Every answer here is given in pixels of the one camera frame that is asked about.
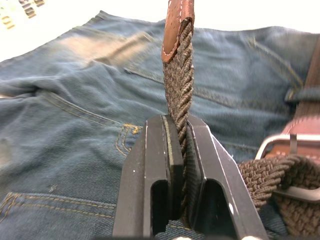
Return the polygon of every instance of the silver metal buckle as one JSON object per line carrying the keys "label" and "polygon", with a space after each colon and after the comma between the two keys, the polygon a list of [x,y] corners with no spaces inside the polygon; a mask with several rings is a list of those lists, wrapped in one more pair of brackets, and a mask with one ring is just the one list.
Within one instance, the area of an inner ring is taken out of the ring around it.
{"label": "silver metal buckle", "polygon": [[[316,134],[278,134],[267,137],[261,144],[255,159],[259,160],[266,154],[269,147],[275,144],[290,144],[291,153],[296,153],[298,145],[318,146],[320,148],[320,135]],[[287,189],[277,188],[273,193],[288,198],[317,204],[320,203],[320,188],[304,189],[300,187],[290,186]]]}

